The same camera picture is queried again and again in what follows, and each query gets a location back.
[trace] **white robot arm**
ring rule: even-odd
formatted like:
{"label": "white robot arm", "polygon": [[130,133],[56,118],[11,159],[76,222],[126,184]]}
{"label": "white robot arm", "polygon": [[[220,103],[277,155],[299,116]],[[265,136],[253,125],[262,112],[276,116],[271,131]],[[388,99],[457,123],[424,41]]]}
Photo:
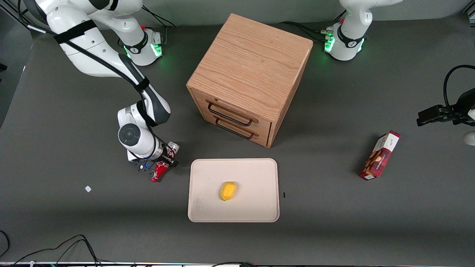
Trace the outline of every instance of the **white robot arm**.
{"label": "white robot arm", "polygon": [[350,60],[361,50],[364,34],[373,21],[373,14],[369,10],[374,7],[390,6],[403,0],[340,0],[346,9],[347,15],[343,23],[337,22],[327,28],[333,34],[325,44],[325,52],[337,60]]}
{"label": "white robot arm", "polygon": [[[129,161],[170,158],[167,144],[153,133],[152,127],[167,122],[170,107],[138,70],[161,56],[160,34],[144,30],[130,16],[142,7],[141,0],[26,0],[29,11],[46,22],[57,35],[56,41],[81,72],[97,77],[120,77],[116,72],[67,44],[74,43],[122,72],[141,95],[141,100],[117,113],[118,138],[127,149]],[[100,21],[116,32],[128,56],[119,54],[105,41],[91,20]]]}

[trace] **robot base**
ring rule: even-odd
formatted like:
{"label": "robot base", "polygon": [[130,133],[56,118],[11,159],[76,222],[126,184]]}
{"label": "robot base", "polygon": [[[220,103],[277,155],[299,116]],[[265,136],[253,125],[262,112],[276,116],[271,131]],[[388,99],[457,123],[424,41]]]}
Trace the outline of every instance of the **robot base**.
{"label": "robot base", "polygon": [[155,32],[151,29],[145,29],[144,32],[148,35],[148,42],[140,53],[134,54],[124,46],[127,56],[139,66],[150,65],[163,54],[162,36],[160,32]]}
{"label": "robot base", "polygon": [[[332,26],[327,27],[326,29],[336,32],[340,25],[341,23],[338,22],[333,24]],[[364,38],[359,44],[355,44],[354,47],[347,48],[345,43],[338,37],[338,34],[334,34],[325,43],[324,51],[337,60],[347,61],[353,59],[355,55],[361,51],[361,46],[363,45],[363,42]]]}

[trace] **black strap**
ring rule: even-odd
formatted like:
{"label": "black strap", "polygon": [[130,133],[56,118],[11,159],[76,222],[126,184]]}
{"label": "black strap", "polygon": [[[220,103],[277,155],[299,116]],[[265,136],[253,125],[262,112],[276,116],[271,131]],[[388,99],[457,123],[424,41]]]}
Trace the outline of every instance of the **black strap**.
{"label": "black strap", "polygon": [[110,11],[114,11],[115,8],[117,7],[117,4],[118,4],[118,3],[119,3],[119,0],[114,0],[114,1],[112,2],[111,7],[109,7],[109,10],[110,10]]}
{"label": "black strap", "polygon": [[71,39],[74,39],[76,37],[79,37],[81,35],[84,35],[84,32],[86,32],[87,30],[90,30],[92,28],[95,28],[97,27],[96,24],[94,23],[94,21],[92,20],[87,20],[81,24],[78,24],[74,27],[72,27],[71,29],[63,32],[63,33],[60,33],[56,36],[54,36],[56,42],[58,42],[58,44],[62,44],[62,43],[65,43]]}
{"label": "black strap", "polygon": [[147,77],[145,77],[142,82],[140,82],[139,84],[133,86],[135,88],[135,90],[137,92],[142,92],[145,88],[148,87],[148,85],[150,84],[150,81],[147,79]]}
{"label": "black strap", "polygon": [[345,46],[347,48],[353,48],[355,47],[356,45],[358,45],[361,40],[363,40],[364,36],[361,36],[360,38],[358,39],[351,39],[349,37],[346,37],[343,32],[342,32],[342,26],[340,25],[338,27],[338,30],[337,30],[337,35],[338,37],[340,38],[341,41],[343,41],[343,43],[345,43]]}
{"label": "black strap", "polygon": [[157,126],[157,124],[154,122],[154,120],[152,118],[150,118],[150,116],[148,116],[147,111],[145,111],[144,106],[145,106],[145,104],[142,100],[137,102],[137,111],[139,112],[140,116],[142,116],[142,118],[145,120],[145,122],[148,125],[150,125],[150,127]]}

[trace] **black cable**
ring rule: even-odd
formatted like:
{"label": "black cable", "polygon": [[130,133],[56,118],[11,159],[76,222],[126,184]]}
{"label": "black cable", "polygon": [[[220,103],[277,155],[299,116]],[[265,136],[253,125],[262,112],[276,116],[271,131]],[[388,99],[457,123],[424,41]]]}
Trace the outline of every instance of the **black cable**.
{"label": "black cable", "polygon": [[293,22],[293,21],[282,21],[281,23],[295,25],[295,26],[297,26],[297,27],[299,27],[299,28],[304,28],[304,29],[307,30],[307,31],[311,31],[311,32],[315,32],[315,33],[320,33],[319,30],[314,30],[314,29],[312,29],[312,28],[309,28],[309,27],[307,27],[307,26],[305,26],[305,25],[303,25],[303,24],[297,23],[297,22]]}
{"label": "black cable", "polygon": [[[3,0],[3,2],[4,2],[5,4],[7,4],[8,7],[10,7],[12,10],[14,10],[15,13],[17,12],[17,9],[15,8],[15,6],[14,6],[12,3],[10,3],[10,1],[8,1],[8,0]],[[23,25],[26,27],[25,23],[23,23],[22,21],[18,20],[18,18],[17,18],[16,16],[14,16],[9,10],[7,10],[5,7],[3,7],[3,9],[4,9],[5,11],[7,11],[12,17],[14,17],[18,22],[20,22],[21,24],[23,24]]]}
{"label": "black cable", "polygon": [[457,69],[460,69],[460,68],[470,68],[470,69],[475,69],[475,66],[473,65],[458,65],[456,67],[453,67],[446,75],[445,79],[444,79],[444,102],[447,106],[447,109],[450,113],[450,115],[452,115],[452,117],[455,118],[455,120],[459,123],[462,123],[462,124],[466,124],[466,125],[469,125],[469,126],[475,126],[475,123],[469,123],[469,122],[466,122],[464,121],[462,118],[460,118],[456,113],[455,111],[453,110],[452,106],[449,104],[448,102],[448,98],[447,98],[447,83],[448,83],[448,79],[450,78],[450,75],[452,75],[452,73],[454,71],[456,71]]}
{"label": "black cable", "polygon": [[346,10],[343,11],[340,15],[338,15],[333,21],[338,21],[345,13],[346,13]]}
{"label": "black cable", "polygon": [[0,230],[0,233],[2,233],[5,236],[5,239],[7,240],[7,249],[0,255],[1,258],[10,249],[10,239],[8,238],[7,233],[5,233],[4,231]]}
{"label": "black cable", "polygon": [[96,257],[95,253],[94,253],[94,250],[92,249],[92,246],[91,244],[89,243],[89,241],[87,240],[87,238],[84,236],[84,235],[75,235],[73,237],[71,237],[70,239],[62,242],[61,244],[59,244],[59,246],[57,246],[56,248],[45,248],[45,249],[42,249],[42,250],[38,250],[38,251],[35,251],[35,252],[32,252],[26,256],[23,256],[22,258],[20,258],[19,260],[17,260],[14,264],[10,265],[10,266],[13,266],[17,263],[19,263],[20,261],[22,261],[23,259],[25,259],[26,257],[28,256],[31,256],[31,255],[34,255],[34,254],[37,254],[37,253],[40,253],[40,252],[43,252],[43,251],[47,251],[47,250],[56,250],[58,248],[60,248],[62,245],[66,244],[68,241],[71,241],[77,237],[82,237],[81,239],[79,240],[76,240],[73,244],[71,244],[65,252],[63,252],[63,254],[61,254],[61,256],[59,257],[58,261],[56,262],[56,266],[58,264],[58,262],[60,261],[60,259],[66,254],[66,252],[68,252],[75,244],[79,243],[79,242],[84,242],[87,246],[87,249],[89,250],[89,253],[91,254],[92,258],[94,259],[94,264],[96,264],[97,266],[97,263],[101,263],[101,261],[105,261],[105,260],[101,260],[99,259],[98,257]]}
{"label": "black cable", "polygon": [[65,243],[67,243],[68,241],[71,241],[71,240],[73,240],[73,239],[75,239],[75,238],[77,238],[77,237],[79,237],[79,236],[82,236],[82,235],[75,235],[75,236],[71,237],[70,239],[64,241],[63,243],[59,244],[59,246],[57,246],[56,248],[44,248],[44,249],[41,249],[41,250],[32,252],[32,253],[30,253],[30,254],[27,254],[27,255],[21,257],[19,260],[17,260],[17,261],[16,261],[14,264],[12,264],[12,265],[15,265],[15,264],[19,263],[20,261],[24,260],[26,257],[29,257],[29,256],[31,256],[31,255],[34,255],[34,254],[37,254],[37,253],[40,253],[40,252],[43,252],[43,251],[56,250],[56,249],[60,248],[62,245],[64,245]]}
{"label": "black cable", "polygon": [[150,11],[150,9],[148,9],[146,6],[142,5],[142,9],[145,10],[145,11],[147,11],[148,13],[152,14],[154,17],[159,17],[159,18],[161,18],[162,20],[164,20],[164,21],[170,23],[173,27],[176,27],[176,25],[173,24],[173,22],[171,22],[171,21],[169,21],[168,19],[165,19],[165,18],[160,17],[159,15],[153,13],[153,12]]}
{"label": "black cable", "polygon": [[299,28],[301,31],[303,31],[308,37],[310,37],[312,40],[314,41],[318,41],[318,42],[326,42],[325,39],[321,39],[321,38],[317,38],[315,36],[312,36],[310,33],[320,33],[319,31],[317,30],[314,30],[312,28],[309,28],[305,25],[302,25],[300,23],[297,23],[297,22],[293,22],[293,21],[282,21],[281,23],[283,24],[290,24],[290,25],[294,25],[294,26],[297,26],[297,28]]}
{"label": "black cable", "polygon": [[27,27],[21,20],[19,20],[19,19],[17,18],[17,16],[14,16],[14,15],[10,12],[10,10],[8,10],[6,7],[4,7],[4,6],[2,6],[2,5],[0,5],[0,7],[1,7],[5,12],[7,12],[8,14],[10,14],[10,16],[12,16],[12,17],[13,17],[16,21],[18,21],[21,25],[23,25],[25,28],[28,29],[28,27]]}
{"label": "black cable", "polygon": [[221,263],[215,264],[212,267],[217,267],[217,266],[225,265],[225,264],[239,264],[239,265],[242,265],[241,267],[255,267],[256,266],[255,264],[244,262],[244,261],[228,261],[228,262],[221,262]]}
{"label": "black cable", "polygon": [[[64,252],[63,254],[61,254],[61,256],[58,258],[58,260],[56,261],[56,264],[55,266],[58,266],[58,262],[61,260],[61,258],[66,254],[66,252],[68,252],[75,244],[79,243],[79,242],[84,242],[86,245],[87,245],[87,241],[85,239],[80,239],[80,240],[76,240],[73,244],[71,244]],[[93,257],[94,259],[94,264],[97,264],[98,262],[101,263],[98,258],[93,254],[91,253],[91,250],[89,250],[89,253],[91,254],[91,256]]]}

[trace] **soda can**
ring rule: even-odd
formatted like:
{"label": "soda can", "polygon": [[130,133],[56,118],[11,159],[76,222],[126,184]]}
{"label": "soda can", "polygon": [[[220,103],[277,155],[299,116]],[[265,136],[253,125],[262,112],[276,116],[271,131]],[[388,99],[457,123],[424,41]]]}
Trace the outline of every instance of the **soda can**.
{"label": "soda can", "polygon": [[[168,146],[165,146],[165,149],[167,150],[167,155],[171,158],[171,159],[174,159],[175,158],[175,155],[176,153],[178,152],[178,150],[180,149],[180,146],[173,143],[173,142],[169,142],[168,143]],[[155,173],[156,175],[152,178],[150,178],[150,180],[152,182],[158,182],[159,179],[160,179],[160,176],[162,174],[164,174],[168,168],[170,167],[170,165],[165,162],[165,161],[159,161],[156,163],[155,165]]]}

